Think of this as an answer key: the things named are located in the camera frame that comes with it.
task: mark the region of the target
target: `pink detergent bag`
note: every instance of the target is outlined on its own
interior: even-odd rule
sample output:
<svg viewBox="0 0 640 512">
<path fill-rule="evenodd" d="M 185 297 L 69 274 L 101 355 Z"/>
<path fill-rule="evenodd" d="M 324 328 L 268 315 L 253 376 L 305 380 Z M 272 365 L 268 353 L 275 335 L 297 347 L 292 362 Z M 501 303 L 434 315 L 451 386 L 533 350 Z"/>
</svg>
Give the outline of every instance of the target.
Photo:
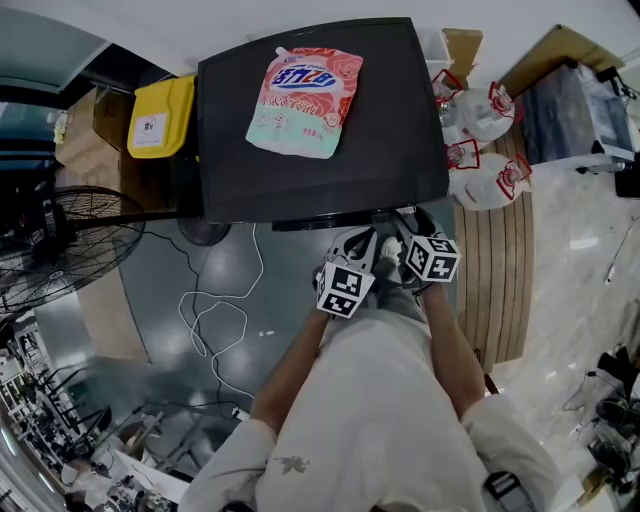
<svg viewBox="0 0 640 512">
<path fill-rule="evenodd" d="M 329 158 L 358 87 L 362 57 L 330 48 L 277 48 L 246 139 L 283 155 Z"/>
</svg>

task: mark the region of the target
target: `electric fan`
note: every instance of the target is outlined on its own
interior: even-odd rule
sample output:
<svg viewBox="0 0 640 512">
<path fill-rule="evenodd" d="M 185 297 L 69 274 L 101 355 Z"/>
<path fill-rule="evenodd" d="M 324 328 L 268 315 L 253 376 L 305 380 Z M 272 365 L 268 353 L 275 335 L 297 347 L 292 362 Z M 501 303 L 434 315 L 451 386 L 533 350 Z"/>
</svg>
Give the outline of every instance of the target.
<svg viewBox="0 0 640 512">
<path fill-rule="evenodd" d="M 0 205 L 0 312 L 75 292 L 122 263 L 144 231 L 142 208 L 100 187 L 7 191 Z"/>
</svg>

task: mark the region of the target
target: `white wall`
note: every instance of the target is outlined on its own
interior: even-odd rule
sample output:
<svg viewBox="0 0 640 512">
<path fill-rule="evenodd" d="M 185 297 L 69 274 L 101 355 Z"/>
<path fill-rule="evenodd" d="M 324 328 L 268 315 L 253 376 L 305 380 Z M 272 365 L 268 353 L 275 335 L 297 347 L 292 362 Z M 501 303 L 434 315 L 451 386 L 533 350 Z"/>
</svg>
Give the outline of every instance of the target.
<svg viewBox="0 0 640 512">
<path fill-rule="evenodd" d="M 114 42 L 178 75 L 249 39 L 327 21 L 410 16 L 417 28 L 480 29 L 472 84 L 499 78 L 554 24 L 619 57 L 640 48 L 627 0 L 0 0 Z"/>
</svg>

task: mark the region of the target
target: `person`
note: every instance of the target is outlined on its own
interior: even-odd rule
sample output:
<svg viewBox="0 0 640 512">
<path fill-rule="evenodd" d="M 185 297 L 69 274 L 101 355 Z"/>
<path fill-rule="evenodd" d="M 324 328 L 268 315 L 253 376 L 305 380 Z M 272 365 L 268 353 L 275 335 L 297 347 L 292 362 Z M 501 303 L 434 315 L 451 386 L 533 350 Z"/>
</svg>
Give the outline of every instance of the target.
<svg viewBox="0 0 640 512">
<path fill-rule="evenodd" d="M 397 267 L 399 251 L 387 240 L 378 267 Z M 485 397 L 443 286 L 422 307 L 398 287 L 377 300 L 350 320 L 309 313 L 179 512 L 550 506 L 558 470 L 507 398 Z"/>
<path fill-rule="evenodd" d="M 129 470 L 114 451 L 142 460 L 144 446 L 138 443 L 138 440 L 145 428 L 144 421 L 127 425 L 117 435 L 107 436 L 90 458 L 77 458 L 64 464 L 60 477 L 69 489 L 64 495 L 68 510 L 96 510 L 107 501 L 112 488 L 129 474 Z"/>
</svg>

